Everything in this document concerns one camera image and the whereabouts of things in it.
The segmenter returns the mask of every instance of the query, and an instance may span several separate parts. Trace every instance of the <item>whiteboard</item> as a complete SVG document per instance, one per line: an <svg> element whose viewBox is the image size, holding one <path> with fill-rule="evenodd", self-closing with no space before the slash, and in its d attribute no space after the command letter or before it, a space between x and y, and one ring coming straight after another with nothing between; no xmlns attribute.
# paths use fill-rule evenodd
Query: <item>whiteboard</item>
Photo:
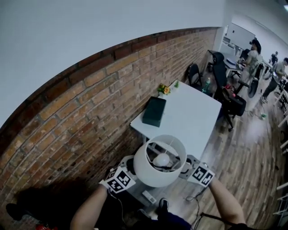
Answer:
<svg viewBox="0 0 288 230"><path fill-rule="evenodd" d="M231 23L229 25L226 37L230 38L231 43L242 49L251 49L251 45L249 43L255 38L255 34Z"/></svg>

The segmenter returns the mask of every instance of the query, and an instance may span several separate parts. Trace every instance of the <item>wooden floor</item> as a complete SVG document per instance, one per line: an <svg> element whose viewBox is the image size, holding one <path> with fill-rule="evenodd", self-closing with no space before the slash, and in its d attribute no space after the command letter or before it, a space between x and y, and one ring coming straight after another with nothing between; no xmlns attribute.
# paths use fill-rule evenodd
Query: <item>wooden floor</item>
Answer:
<svg viewBox="0 0 288 230"><path fill-rule="evenodd" d="M217 121L211 134L202 161L216 173L219 180L236 197L243 207L247 224L256 229L272 226L272 213L278 208L277 198L282 192L276 187L284 182L286 157L280 149L281 136L277 127L283 119L283 112L273 106L275 94L268 97L269 103L260 102L261 89L265 90L269 81L260 81L254 98L247 96L247 88L241 95L247 100L242 117L233 120L234 130L228 132L226 120ZM258 116L266 113L266 120ZM197 203L187 202L188 195L196 195L201 187L179 181L166 191L170 203L169 211L184 218L189 223L195 220ZM211 192L207 189L199 198L200 211L219 216ZM223 229L217 220L204 217L198 230Z"/></svg>

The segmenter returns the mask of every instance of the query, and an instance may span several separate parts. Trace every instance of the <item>shoe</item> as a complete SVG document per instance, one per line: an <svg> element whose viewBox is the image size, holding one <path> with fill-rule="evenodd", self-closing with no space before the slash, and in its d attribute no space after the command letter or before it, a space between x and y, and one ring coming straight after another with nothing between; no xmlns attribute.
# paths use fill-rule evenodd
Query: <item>shoe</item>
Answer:
<svg viewBox="0 0 288 230"><path fill-rule="evenodd" d="M166 198L161 198L158 208L163 212L167 212L169 210L168 200Z"/></svg>
<svg viewBox="0 0 288 230"><path fill-rule="evenodd" d="M151 220L151 217L143 209L137 211L137 217L142 221Z"/></svg>

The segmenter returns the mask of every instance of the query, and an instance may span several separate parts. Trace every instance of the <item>plastic bottle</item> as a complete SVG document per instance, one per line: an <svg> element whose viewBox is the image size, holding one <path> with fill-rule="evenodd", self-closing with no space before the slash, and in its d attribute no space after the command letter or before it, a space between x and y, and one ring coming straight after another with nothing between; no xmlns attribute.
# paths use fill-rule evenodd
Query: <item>plastic bottle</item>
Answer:
<svg viewBox="0 0 288 230"><path fill-rule="evenodd" d="M207 78L206 82L205 82L205 86L202 89L202 93L206 93L208 91L209 85L210 85L211 81L210 81L210 77Z"/></svg>

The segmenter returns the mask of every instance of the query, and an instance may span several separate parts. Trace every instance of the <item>office chair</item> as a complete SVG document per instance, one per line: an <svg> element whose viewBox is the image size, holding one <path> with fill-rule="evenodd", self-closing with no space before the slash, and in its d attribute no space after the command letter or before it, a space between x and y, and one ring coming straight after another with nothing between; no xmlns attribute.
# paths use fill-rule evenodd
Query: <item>office chair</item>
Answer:
<svg viewBox="0 0 288 230"><path fill-rule="evenodd" d="M199 91L202 91L202 75L199 72L199 68L197 64L192 63L188 66L186 73L189 80L189 85Z"/></svg>
<svg viewBox="0 0 288 230"><path fill-rule="evenodd" d="M249 49L243 50L241 55L240 55L240 59L244 58L244 60L246 60L248 58L248 53L250 52Z"/></svg>
<svg viewBox="0 0 288 230"><path fill-rule="evenodd" d="M222 104L222 113L227 119L229 125L231 128L229 128L229 132L233 129L233 124L230 118L230 115L233 116L233 118L237 116L242 116L245 107L246 107L246 101L238 96L236 93L239 92L237 89L234 93L236 94L235 97L231 95L226 89L225 86L227 85L227 78L226 78L226 71L225 71L225 64L224 64L224 56L223 54L216 52L213 54L213 74L216 80L217 84L217 90L214 96L214 99L218 100ZM249 87L248 84L238 81L240 83L240 86L243 85L246 87Z"/></svg>

